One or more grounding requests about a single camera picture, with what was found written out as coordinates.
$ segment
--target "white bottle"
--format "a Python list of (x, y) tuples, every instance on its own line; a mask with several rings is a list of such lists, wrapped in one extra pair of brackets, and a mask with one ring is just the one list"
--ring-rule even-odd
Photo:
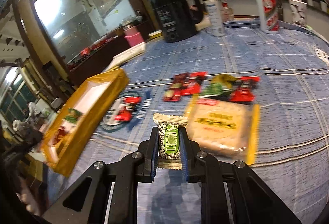
[(276, 0), (256, 0), (261, 30), (273, 34), (279, 30)]
[(224, 36), (224, 26), (220, 13), (221, 3), (218, 0), (206, 0), (205, 7), (212, 25), (213, 36)]

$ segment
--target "plaid tablecloth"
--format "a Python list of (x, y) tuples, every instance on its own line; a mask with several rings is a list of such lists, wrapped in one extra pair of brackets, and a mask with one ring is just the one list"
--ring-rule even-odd
[[(95, 161), (116, 162), (137, 150), (149, 138), (154, 112), (181, 115), (189, 97), (162, 101), (175, 74), (207, 71), (203, 87), (219, 73), (260, 75), (254, 91), (261, 108), (259, 146), (252, 168), (303, 223), (312, 223), (329, 198), (329, 68), (315, 53), (329, 48), (305, 29), (280, 25), (272, 35), (260, 31), (257, 20), (231, 21), (224, 37), (206, 29), (177, 43), (148, 43), (145, 54), (123, 66), (130, 79), (123, 92), (143, 97), (135, 122), (110, 128), (101, 122), (70, 178), (49, 173), (50, 198)], [(181, 171), (158, 169), (154, 183), (139, 184), (138, 223), (200, 223), (200, 197), (199, 185), (183, 182)]]

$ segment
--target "black electric kettle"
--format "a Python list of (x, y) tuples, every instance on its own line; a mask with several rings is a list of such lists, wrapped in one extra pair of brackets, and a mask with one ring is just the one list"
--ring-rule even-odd
[(149, 0), (162, 29), (166, 42), (176, 42), (194, 36), (195, 24), (200, 23), (203, 12), (199, 0), (197, 10), (191, 10), (187, 0)]

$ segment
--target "blue gripper pad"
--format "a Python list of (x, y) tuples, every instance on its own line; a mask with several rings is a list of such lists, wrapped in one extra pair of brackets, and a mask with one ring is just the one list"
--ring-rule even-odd
[(154, 181), (155, 174), (157, 173), (157, 166), (158, 166), (158, 156), (159, 156), (159, 133), (155, 139), (154, 147), (153, 147), (153, 154), (152, 154), (152, 181)]
[(181, 154), (181, 161), (182, 161), (182, 169), (183, 169), (183, 176), (185, 180), (187, 181), (189, 179), (189, 171), (188, 171), (188, 164), (187, 164), (187, 153), (185, 149), (185, 143), (184, 138), (182, 136), (182, 133), (179, 129), (179, 151)]

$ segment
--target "yellow box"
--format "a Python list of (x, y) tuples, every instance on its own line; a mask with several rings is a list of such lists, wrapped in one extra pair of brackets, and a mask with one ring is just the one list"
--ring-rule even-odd
[[(99, 121), (128, 82), (129, 79), (123, 69), (101, 73), (85, 80), (63, 105), (57, 118), (45, 133), (42, 142), (42, 150), (47, 158), (47, 163), (55, 172), (66, 177), (71, 174)], [(68, 115), (68, 109), (74, 108), (78, 102), (81, 103), (81, 97), (92, 87), (104, 83), (109, 83), (109, 85), (88, 111), (79, 118), (76, 127), (64, 136), (56, 146), (49, 146), (49, 141), (56, 135), (59, 127), (63, 124), (64, 117)]]

